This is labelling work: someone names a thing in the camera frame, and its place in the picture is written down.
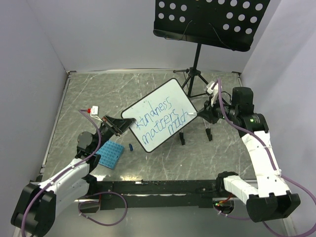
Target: perforated music stand desk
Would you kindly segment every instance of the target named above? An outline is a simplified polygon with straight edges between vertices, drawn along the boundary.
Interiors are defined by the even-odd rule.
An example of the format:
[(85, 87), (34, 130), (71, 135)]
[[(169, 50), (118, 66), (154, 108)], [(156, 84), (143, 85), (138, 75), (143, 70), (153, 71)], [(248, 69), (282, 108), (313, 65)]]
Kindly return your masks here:
[(195, 76), (208, 82), (197, 70), (202, 44), (246, 52), (270, 0), (156, 0), (154, 34), (169, 40), (197, 43), (194, 65), (174, 71), (188, 73), (182, 88)]

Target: whiteboard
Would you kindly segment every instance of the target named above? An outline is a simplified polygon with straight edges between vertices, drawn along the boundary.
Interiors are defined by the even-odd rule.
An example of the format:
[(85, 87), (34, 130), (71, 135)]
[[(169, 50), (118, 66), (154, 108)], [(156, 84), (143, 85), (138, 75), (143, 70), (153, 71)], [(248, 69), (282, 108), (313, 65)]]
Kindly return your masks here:
[(196, 112), (179, 82), (170, 79), (124, 110), (121, 117), (136, 119), (129, 129), (150, 153), (195, 119)]

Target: marble tabletop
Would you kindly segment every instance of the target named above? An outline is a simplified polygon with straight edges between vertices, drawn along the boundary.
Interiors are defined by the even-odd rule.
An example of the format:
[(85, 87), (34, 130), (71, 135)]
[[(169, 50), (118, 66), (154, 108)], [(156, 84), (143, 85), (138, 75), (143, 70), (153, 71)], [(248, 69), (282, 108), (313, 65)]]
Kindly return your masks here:
[[(220, 77), (223, 90), (231, 93), (240, 86), (238, 75), (211, 72), (202, 74), (207, 81)], [(63, 169), (76, 155), (77, 136), (83, 131), (95, 132), (93, 125), (78, 110), (99, 106), (99, 115), (120, 118), (121, 112), (170, 78), (182, 84), (184, 75), (171, 71), (71, 73), (65, 99), (52, 139), (43, 180)], [(193, 94), (203, 93), (205, 84), (195, 79)], [(197, 110), (207, 96), (192, 98)], [(223, 171), (237, 172), (244, 179), (255, 179), (250, 156), (237, 131), (224, 120), (211, 125), (213, 141), (209, 142), (203, 119), (196, 118), (184, 129), (186, 144), (181, 146), (178, 134), (152, 153), (146, 153), (130, 131), (112, 141), (122, 144), (124, 152), (114, 170), (98, 165), (92, 175), (98, 181), (197, 180), (215, 179)]]

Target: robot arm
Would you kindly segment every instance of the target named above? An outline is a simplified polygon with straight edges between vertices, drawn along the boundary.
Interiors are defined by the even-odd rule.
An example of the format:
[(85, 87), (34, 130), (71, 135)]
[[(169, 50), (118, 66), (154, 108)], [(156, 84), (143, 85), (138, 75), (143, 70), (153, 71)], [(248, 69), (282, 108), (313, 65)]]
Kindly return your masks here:
[[(207, 85), (206, 93), (210, 95), (210, 99), (197, 114), (210, 123), (224, 118), (218, 99), (220, 91), (214, 82)], [(254, 136), (238, 131), (249, 152), (258, 188), (243, 181), (235, 172), (223, 172), (216, 180), (217, 189), (225, 189), (246, 204), (249, 217), (254, 222), (286, 218), (298, 207), (300, 198), (298, 194), (291, 193), (281, 178), (281, 170), (270, 143), (268, 125), (263, 115), (253, 112), (252, 100), (253, 92), (250, 88), (235, 87), (232, 104), (225, 104), (224, 111), (230, 121), (254, 133), (265, 144), (263, 146)], [(273, 162), (266, 149), (269, 149)]]
[[(101, 146), (113, 135), (123, 134), (135, 121), (133, 118), (117, 119), (109, 116), (102, 118), (99, 128), (101, 133)], [(25, 230), (35, 236), (44, 236), (52, 227), (55, 218), (74, 200), (84, 196), (92, 195), (97, 190), (97, 180), (89, 173), (98, 165), (100, 156), (94, 155), (86, 162), (75, 166), (80, 159), (85, 159), (97, 148), (98, 134), (83, 132), (78, 136), (76, 157), (59, 173), (50, 179), (37, 185), (29, 183), (22, 191), (16, 208), (11, 218), (14, 226), (21, 227), (22, 219), (30, 201), (43, 187), (51, 183), (59, 174), (73, 167), (68, 172), (52, 183), (32, 205), (26, 219)]]

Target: blue perforated pad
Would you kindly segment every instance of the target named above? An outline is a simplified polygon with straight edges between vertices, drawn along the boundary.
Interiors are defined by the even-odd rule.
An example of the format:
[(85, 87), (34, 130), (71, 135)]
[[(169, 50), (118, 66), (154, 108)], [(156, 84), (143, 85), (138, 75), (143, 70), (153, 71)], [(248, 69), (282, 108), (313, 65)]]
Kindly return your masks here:
[(124, 146), (112, 141), (107, 141), (98, 151), (97, 154), (101, 155), (99, 164), (114, 169), (119, 157), (122, 155)]

